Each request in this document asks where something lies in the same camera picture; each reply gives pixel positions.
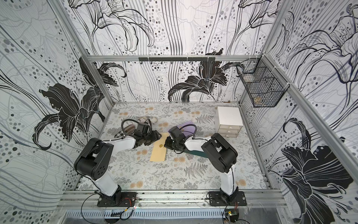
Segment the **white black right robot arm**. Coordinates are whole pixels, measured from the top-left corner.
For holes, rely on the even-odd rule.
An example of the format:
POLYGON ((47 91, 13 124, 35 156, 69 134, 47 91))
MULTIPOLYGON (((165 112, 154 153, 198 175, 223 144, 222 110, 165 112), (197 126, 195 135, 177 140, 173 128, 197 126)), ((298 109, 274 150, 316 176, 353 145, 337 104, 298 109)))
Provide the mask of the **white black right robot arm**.
POLYGON ((175 126, 168 132, 169 136, 165 141, 167 149, 177 154, 187 153, 209 159, 213 167, 220 172, 221 193, 230 197, 238 191, 234 175, 238 153, 219 133, 210 137, 196 137, 195 124, 175 126))

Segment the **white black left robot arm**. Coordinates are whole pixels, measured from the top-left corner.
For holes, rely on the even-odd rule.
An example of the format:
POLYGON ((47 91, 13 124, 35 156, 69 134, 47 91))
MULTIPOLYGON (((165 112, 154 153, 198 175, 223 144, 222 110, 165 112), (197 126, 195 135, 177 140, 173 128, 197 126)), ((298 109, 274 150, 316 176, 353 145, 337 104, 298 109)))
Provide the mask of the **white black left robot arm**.
POLYGON ((74 163, 74 170, 89 178, 99 192, 107 197, 114 197, 121 191, 108 172, 112 154, 141 145, 149 146, 162 137, 162 134, 153 129, 150 119, 144 122, 125 119, 121 123, 121 130, 123 135, 120 138, 90 139, 74 163))

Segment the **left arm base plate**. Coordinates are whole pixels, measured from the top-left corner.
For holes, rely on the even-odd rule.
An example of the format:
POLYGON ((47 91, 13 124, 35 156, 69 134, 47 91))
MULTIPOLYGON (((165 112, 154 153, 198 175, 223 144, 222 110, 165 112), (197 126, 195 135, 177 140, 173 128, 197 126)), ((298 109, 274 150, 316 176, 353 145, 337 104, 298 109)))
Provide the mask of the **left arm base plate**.
POLYGON ((137 192, 117 192, 113 196, 99 193, 98 207, 133 207, 137 192))

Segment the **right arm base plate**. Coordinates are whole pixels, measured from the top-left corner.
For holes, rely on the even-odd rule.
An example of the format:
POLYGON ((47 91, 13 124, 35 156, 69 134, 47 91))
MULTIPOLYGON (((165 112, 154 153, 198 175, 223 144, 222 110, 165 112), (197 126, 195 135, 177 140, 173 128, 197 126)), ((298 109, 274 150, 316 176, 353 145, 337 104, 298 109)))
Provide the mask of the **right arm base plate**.
POLYGON ((235 191, 233 195, 227 196, 220 191, 209 191, 207 199, 212 207, 220 206, 247 206, 246 196, 243 191, 235 191))

